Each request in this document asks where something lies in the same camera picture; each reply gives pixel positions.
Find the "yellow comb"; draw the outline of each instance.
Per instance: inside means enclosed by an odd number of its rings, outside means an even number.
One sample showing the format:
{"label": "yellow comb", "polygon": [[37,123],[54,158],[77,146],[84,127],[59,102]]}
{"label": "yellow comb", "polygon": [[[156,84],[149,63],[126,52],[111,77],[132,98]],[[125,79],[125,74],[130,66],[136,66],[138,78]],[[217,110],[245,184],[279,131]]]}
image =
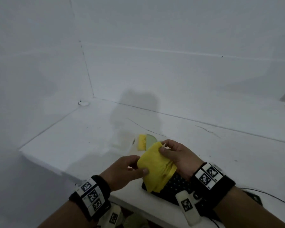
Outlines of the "yellow comb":
{"label": "yellow comb", "polygon": [[147,136],[145,134],[140,134],[138,136],[137,150],[138,151],[147,150]]}

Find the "fingernail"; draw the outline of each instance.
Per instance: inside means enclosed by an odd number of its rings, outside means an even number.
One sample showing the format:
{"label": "fingernail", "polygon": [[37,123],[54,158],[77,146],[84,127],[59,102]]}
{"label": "fingernail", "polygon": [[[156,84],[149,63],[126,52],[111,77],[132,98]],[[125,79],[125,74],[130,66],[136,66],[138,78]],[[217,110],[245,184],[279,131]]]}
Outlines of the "fingernail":
{"label": "fingernail", "polygon": [[144,174],[144,175],[147,175],[148,173],[149,173],[148,168],[144,168],[144,169],[143,169],[143,174]]}

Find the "black cable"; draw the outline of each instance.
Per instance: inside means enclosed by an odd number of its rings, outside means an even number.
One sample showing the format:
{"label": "black cable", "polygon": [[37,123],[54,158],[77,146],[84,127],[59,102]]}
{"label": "black cable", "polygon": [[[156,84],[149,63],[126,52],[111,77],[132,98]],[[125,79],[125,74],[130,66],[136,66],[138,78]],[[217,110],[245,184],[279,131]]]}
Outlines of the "black cable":
{"label": "black cable", "polygon": [[277,198],[276,196],[273,196],[273,195],[268,194],[268,193],[266,193],[266,192],[264,192],[264,191],[261,191],[261,190],[255,190],[255,189],[251,189],[251,188],[243,188],[243,187],[239,187],[239,188],[240,188],[240,189],[245,189],[245,190],[254,190],[254,191],[258,191],[258,192],[260,192],[260,193],[267,194],[267,195],[269,195],[269,196],[271,196],[271,197],[273,197],[273,198],[275,198],[275,199],[277,199],[277,200],[280,200],[281,202],[285,203],[285,201],[283,201],[282,199],[279,199],[279,198]]}
{"label": "black cable", "polygon": [[218,228],[220,228],[219,226],[218,226],[218,224],[215,222],[215,221],[213,221],[211,218],[209,218]]}

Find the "white table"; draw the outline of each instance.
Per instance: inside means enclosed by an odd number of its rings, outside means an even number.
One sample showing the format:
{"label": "white table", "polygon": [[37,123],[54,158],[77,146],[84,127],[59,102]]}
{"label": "white table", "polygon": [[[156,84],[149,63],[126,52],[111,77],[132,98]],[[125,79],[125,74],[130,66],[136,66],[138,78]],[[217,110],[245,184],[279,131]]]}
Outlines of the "white table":
{"label": "white table", "polygon": [[[47,169],[84,180],[127,155],[140,133],[181,142],[204,161],[216,163],[238,186],[285,200],[285,143],[100,99],[80,107],[21,151]],[[135,180],[112,192],[110,199],[163,227],[188,227],[179,207],[148,194],[141,184],[141,179]],[[261,197],[267,210],[285,221],[285,204],[253,193]],[[203,218],[196,227],[214,224]]]}

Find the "folded yellow cloth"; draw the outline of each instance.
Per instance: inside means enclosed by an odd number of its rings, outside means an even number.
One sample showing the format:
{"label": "folded yellow cloth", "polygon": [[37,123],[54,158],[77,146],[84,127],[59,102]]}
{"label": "folded yellow cloth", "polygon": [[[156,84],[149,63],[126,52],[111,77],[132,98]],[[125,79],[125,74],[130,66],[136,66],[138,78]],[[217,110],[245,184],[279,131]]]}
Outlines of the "folded yellow cloth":
{"label": "folded yellow cloth", "polygon": [[137,162],[138,168],[149,169],[149,174],[143,177],[148,192],[160,192],[177,169],[170,159],[161,155],[160,147],[160,142],[154,143]]}

